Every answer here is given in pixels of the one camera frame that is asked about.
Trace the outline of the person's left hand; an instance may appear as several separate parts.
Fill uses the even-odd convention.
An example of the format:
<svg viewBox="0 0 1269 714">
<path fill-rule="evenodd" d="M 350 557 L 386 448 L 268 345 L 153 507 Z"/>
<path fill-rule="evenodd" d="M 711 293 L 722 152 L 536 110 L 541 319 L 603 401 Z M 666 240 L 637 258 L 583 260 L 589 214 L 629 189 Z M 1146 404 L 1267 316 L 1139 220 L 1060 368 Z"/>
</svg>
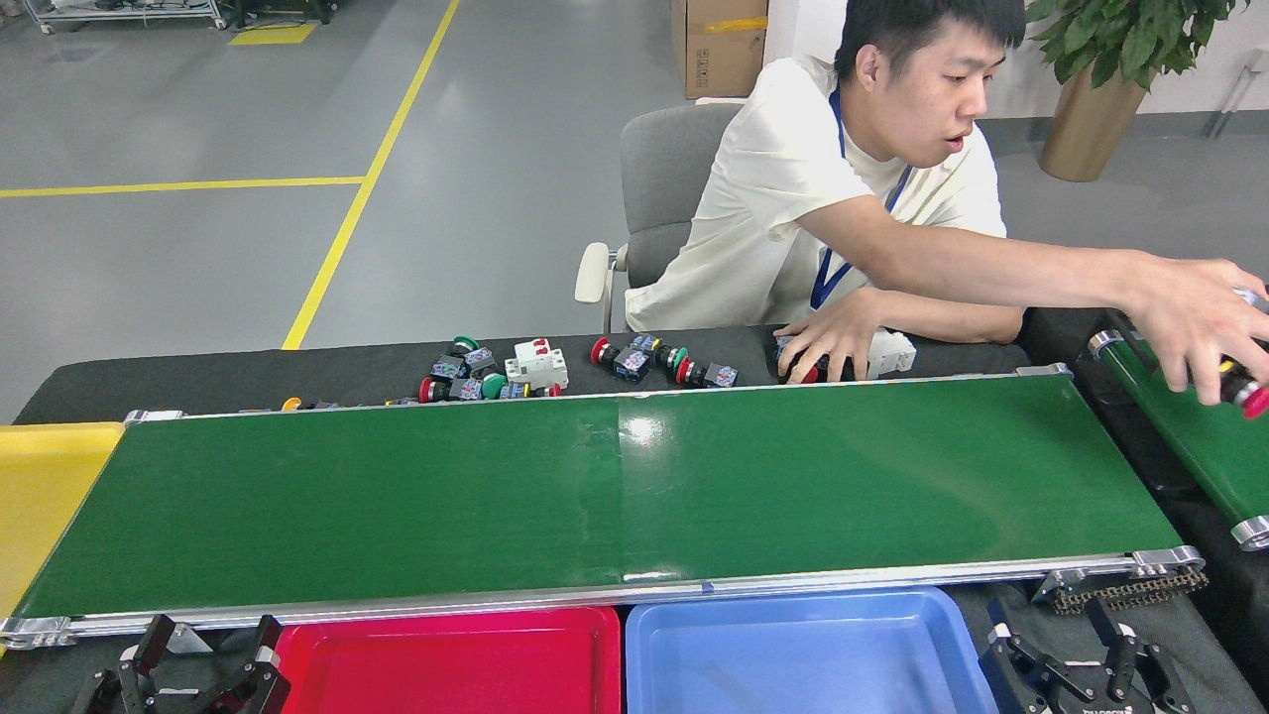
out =
<svg viewBox="0 0 1269 714">
<path fill-rule="evenodd" d="M 884 301 L 890 290 L 862 288 L 813 311 L 784 328 L 775 337 L 788 337 L 777 358 L 777 375 L 788 383 L 802 383 L 821 358 L 827 358 L 831 380 L 843 379 L 851 367 L 854 380 L 868 378 L 868 353 L 876 330 L 887 320 Z"/>
</svg>

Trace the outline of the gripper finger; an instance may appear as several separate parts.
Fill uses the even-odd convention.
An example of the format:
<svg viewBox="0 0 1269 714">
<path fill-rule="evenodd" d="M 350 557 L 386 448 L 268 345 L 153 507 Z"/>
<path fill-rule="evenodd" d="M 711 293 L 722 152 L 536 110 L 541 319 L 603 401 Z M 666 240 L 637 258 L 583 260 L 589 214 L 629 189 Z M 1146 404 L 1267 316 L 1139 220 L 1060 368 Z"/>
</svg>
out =
<svg viewBox="0 0 1269 714">
<path fill-rule="evenodd" d="M 280 671 L 277 644 L 283 626 L 272 614 L 258 623 L 258 649 L 235 673 L 195 696 L 194 713 L 280 713 L 291 682 Z"/>
<path fill-rule="evenodd" d="M 121 654 L 117 670 L 95 670 L 77 690 L 72 713 L 159 713 L 154 673 L 173 640 L 175 621 L 168 615 L 151 619 L 140 646 Z"/>
</svg>

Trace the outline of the person's right hand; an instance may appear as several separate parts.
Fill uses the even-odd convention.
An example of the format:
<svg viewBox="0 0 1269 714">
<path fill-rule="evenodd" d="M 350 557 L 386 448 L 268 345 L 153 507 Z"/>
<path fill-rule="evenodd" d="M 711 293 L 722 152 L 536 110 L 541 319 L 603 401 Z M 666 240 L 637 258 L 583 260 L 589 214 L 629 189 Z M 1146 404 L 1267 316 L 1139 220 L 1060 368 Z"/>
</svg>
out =
<svg viewBox="0 0 1269 714">
<path fill-rule="evenodd" d="M 1220 401 L 1220 361 L 1241 363 L 1260 383 L 1268 372 L 1266 301 L 1259 276 L 1228 261 L 1146 257 L 1127 280 L 1122 308 L 1145 334 L 1171 392 L 1197 391 L 1200 405 Z"/>
</svg>

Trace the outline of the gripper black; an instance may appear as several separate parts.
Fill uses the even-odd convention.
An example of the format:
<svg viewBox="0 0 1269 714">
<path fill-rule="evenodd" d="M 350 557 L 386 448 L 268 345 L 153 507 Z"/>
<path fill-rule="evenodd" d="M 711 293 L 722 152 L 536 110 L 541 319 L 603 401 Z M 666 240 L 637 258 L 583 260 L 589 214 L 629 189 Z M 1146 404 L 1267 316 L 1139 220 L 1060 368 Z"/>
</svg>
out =
<svg viewBox="0 0 1269 714">
<path fill-rule="evenodd" d="M 997 599 L 987 605 L 994 628 L 980 654 L 980 670 L 1000 713 L 1195 713 L 1197 708 L 1162 646 L 1151 646 L 1110 618 L 1101 600 L 1089 604 L 1089 619 L 1107 646 L 1107 686 L 1091 701 L 1079 696 L 1063 661 L 1044 654 L 1011 632 Z"/>
</svg>

